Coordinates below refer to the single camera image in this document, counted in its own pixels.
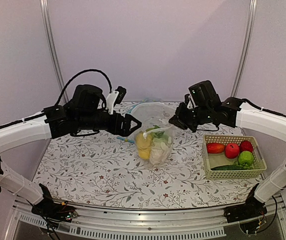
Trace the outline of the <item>left aluminium corner post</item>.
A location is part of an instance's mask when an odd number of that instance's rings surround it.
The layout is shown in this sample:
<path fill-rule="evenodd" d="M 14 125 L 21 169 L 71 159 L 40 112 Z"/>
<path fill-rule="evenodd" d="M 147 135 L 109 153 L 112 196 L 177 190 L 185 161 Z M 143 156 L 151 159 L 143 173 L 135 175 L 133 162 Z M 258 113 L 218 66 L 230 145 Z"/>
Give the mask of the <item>left aluminium corner post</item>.
<path fill-rule="evenodd" d="M 53 32 L 52 32 L 52 27 L 51 27 L 51 22 L 50 22 L 48 1 L 40 0 L 39 2 L 40 2 L 41 15 L 42 15 L 42 20 L 43 20 L 43 25 L 44 25 L 44 30 L 45 30 L 45 35 L 47 39 L 51 61 L 53 64 L 53 68 L 54 68 L 54 72 L 55 72 L 55 76 L 56 76 L 59 89 L 62 90 L 64 87 L 64 81 L 62 78 L 60 64 L 59 64 L 59 60 L 57 56 L 55 43 L 54 43 L 54 37 L 53 37 Z"/>

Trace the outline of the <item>white toy cauliflower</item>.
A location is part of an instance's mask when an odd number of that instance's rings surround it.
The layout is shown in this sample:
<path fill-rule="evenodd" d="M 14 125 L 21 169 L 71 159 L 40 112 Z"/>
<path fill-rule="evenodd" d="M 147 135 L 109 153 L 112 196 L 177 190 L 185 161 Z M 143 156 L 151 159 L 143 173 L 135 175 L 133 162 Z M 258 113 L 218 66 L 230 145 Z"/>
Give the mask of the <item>white toy cauliflower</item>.
<path fill-rule="evenodd" d="M 159 165 L 167 158 L 166 152 L 162 149 L 153 148 L 150 151 L 149 162 L 151 165 Z"/>

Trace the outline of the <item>right aluminium corner post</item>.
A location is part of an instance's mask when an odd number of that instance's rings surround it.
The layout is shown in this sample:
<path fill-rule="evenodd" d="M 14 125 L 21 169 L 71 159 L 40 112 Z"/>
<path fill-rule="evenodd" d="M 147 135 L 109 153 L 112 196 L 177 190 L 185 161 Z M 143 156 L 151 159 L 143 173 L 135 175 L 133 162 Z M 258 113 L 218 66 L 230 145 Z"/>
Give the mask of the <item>right aluminium corner post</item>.
<path fill-rule="evenodd" d="M 253 35 L 253 30 L 254 30 L 254 25 L 255 25 L 257 3 L 258 3 L 257 0 L 250 0 L 248 18 L 247 18 L 247 23 L 246 23 L 246 28 L 245 28 L 245 36 L 244 36 L 239 64 L 238 64 L 236 75 L 235 75 L 235 80 L 234 80 L 232 91 L 231 91 L 231 97 L 237 96 L 238 90 L 240 88 L 242 76 L 245 70 L 246 60 L 248 57 L 251 38 Z"/>

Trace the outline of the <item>red toy apple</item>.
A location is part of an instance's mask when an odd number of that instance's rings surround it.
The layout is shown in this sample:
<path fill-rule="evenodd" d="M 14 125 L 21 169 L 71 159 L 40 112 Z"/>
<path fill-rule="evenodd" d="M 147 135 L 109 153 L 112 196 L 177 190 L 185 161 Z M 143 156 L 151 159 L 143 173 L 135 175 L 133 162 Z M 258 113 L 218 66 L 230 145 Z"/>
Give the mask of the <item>red toy apple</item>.
<path fill-rule="evenodd" d="M 234 159 L 240 154 L 240 147 L 236 143 L 229 143 L 225 147 L 225 157 Z"/>

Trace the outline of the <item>beige perforated plastic basket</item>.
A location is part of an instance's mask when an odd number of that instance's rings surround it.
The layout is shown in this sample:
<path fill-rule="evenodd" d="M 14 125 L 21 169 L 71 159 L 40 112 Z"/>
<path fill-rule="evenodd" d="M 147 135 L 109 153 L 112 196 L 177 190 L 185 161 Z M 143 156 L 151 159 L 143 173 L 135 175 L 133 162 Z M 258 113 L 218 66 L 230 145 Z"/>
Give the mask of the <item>beige perforated plastic basket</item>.
<path fill-rule="evenodd" d="M 240 145 L 243 141 L 250 141 L 254 147 L 253 155 L 254 162 L 250 167 L 245 170 L 232 170 L 232 171 L 212 171 L 211 168 L 224 165 L 238 165 L 238 158 L 229 159 L 225 157 L 225 153 L 209 154 L 206 145 L 209 143 L 220 143 L 225 146 L 230 143 Z M 205 175 L 207 179 L 252 179 L 258 177 L 261 173 L 267 170 L 267 164 L 260 152 L 259 144 L 253 136 L 242 135 L 205 135 L 203 136 L 203 162 L 205 168 Z"/>

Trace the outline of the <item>green toy lime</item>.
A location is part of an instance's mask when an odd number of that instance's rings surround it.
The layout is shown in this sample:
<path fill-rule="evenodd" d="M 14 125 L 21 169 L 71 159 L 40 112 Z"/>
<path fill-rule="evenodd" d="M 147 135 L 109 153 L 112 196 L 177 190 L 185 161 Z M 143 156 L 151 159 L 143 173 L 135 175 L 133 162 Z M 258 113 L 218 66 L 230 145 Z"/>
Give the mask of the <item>green toy lime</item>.
<path fill-rule="evenodd" d="M 250 151 L 243 151 L 239 154 L 238 163 L 243 167 L 250 167 L 254 162 L 254 155 Z"/>

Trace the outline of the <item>frosted white zip top bag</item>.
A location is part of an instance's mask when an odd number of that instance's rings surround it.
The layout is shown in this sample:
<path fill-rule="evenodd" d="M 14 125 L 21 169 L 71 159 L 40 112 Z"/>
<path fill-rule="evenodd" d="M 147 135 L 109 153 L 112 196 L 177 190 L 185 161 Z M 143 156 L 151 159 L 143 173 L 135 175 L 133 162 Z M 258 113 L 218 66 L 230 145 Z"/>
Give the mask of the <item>frosted white zip top bag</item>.
<path fill-rule="evenodd" d="M 130 137 L 136 144 L 138 156 L 149 166 L 163 164 L 172 151 L 174 128 L 169 119 L 174 113 L 173 107 L 162 102 L 140 103 L 130 111 L 142 123 Z"/>

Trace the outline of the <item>light green toy apple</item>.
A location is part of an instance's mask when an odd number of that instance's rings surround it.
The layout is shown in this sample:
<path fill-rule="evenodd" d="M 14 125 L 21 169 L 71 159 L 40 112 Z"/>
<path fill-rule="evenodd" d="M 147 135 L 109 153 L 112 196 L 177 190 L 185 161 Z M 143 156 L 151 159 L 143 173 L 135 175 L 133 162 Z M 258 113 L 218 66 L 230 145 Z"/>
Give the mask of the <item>light green toy apple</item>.
<path fill-rule="evenodd" d="M 160 127 L 158 125 L 153 125 L 152 130 L 154 130 L 154 129 L 160 129 Z M 164 136 L 165 131 L 164 130 L 162 130 L 162 131 L 154 131 L 154 132 L 151 132 L 150 134 L 151 134 L 152 137 L 160 139 L 160 138 L 162 138 Z"/>

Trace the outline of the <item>floral patterned table mat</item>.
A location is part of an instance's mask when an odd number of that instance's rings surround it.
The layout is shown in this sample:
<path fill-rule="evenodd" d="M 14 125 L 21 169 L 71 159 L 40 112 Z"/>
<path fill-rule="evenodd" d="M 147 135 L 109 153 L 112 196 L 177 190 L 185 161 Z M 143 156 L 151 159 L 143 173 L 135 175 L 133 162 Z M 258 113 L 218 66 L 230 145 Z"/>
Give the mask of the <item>floral patterned table mat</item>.
<path fill-rule="evenodd" d="M 45 185 L 53 198 L 132 209 L 186 209 L 243 202 L 261 177 L 206 179 L 202 158 L 206 124 L 200 131 L 174 130 L 167 161 L 150 166 L 136 146 L 107 132 L 89 137 L 52 140 L 38 166 L 34 182 Z"/>

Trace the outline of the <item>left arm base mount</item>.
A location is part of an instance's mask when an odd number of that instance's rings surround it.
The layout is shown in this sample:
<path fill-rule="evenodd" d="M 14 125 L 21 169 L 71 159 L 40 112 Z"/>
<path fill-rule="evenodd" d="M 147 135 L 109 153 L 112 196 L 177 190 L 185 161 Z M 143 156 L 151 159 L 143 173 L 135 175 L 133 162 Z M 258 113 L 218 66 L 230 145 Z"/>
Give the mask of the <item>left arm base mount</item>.
<path fill-rule="evenodd" d="M 69 205 L 68 201 L 55 203 L 46 186 L 39 184 L 43 199 L 38 204 L 32 204 L 31 212 L 50 220 L 58 222 L 71 222 L 72 219 L 78 216 L 76 208 Z"/>

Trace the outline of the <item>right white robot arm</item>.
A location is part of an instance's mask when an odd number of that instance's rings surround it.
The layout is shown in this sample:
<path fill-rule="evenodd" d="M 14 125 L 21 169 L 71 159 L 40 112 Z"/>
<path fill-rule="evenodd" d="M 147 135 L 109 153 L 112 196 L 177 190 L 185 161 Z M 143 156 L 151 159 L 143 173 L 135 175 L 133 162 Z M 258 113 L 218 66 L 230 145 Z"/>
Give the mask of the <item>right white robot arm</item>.
<path fill-rule="evenodd" d="M 263 107 L 250 100 L 229 97 L 221 101 L 209 80 L 189 87 L 185 100 L 176 108 L 169 123 L 196 132 L 198 126 L 212 123 L 259 132 L 286 142 L 286 115 Z M 286 187 L 286 160 L 267 179 L 251 190 L 241 214 L 252 218 L 274 194 Z"/>

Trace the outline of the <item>clear bag with blue zipper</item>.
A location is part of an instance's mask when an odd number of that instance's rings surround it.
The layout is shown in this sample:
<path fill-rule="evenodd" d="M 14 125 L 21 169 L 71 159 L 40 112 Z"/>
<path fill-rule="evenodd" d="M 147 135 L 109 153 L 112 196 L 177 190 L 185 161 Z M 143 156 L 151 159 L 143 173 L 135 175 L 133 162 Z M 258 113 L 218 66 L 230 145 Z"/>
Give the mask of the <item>clear bag with blue zipper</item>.
<path fill-rule="evenodd" d="M 135 130 L 130 136 L 119 137 L 118 140 L 134 143 L 135 136 L 139 132 L 147 132 L 149 129 L 163 128 L 165 126 L 163 120 L 164 104 L 160 99 L 146 98 L 142 101 L 123 102 L 116 106 L 116 111 L 122 115 L 130 114 L 142 123 L 142 126 Z"/>

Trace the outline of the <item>aluminium front rail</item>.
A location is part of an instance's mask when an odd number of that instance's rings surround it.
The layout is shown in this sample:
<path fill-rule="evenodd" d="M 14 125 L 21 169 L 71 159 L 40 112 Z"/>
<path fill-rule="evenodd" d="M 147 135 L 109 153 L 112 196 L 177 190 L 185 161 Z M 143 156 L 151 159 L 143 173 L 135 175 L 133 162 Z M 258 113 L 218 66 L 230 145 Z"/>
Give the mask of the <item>aluminium front rail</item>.
<path fill-rule="evenodd" d="M 78 217 L 48 228 L 17 197 L 5 232 L 7 240 L 286 240 L 286 207 L 281 195 L 266 204 L 267 214 L 257 233 L 259 218 L 228 222 L 224 206 L 190 209 L 139 210 L 77 204 Z"/>

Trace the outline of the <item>white toy radish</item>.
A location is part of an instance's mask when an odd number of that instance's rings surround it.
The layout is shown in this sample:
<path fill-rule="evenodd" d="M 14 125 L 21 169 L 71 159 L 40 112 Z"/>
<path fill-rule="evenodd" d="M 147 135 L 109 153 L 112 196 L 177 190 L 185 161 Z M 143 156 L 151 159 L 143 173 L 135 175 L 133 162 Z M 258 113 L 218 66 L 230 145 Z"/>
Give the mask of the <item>white toy radish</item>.
<path fill-rule="evenodd" d="M 159 151 L 163 156 L 168 156 L 173 145 L 173 140 L 172 137 L 167 135 L 161 138 L 155 137 L 153 138 L 153 144 L 153 150 Z"/>

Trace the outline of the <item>red toy tomato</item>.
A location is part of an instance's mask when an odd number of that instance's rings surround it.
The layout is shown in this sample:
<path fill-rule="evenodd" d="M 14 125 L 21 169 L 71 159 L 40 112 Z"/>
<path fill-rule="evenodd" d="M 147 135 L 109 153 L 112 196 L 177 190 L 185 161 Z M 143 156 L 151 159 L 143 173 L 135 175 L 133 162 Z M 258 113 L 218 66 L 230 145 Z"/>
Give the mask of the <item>red toy tomato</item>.
<path fill-rule="evenodd" d="M 253 151 L 254 151 L 254 147 L 253 147 L 252 143 L 248 140 L 245 140 L 245 141 L 240 143 L 240 152 L 242 153 L 245 151 L 251 152 L 251 153 L 253 153 Z"/>

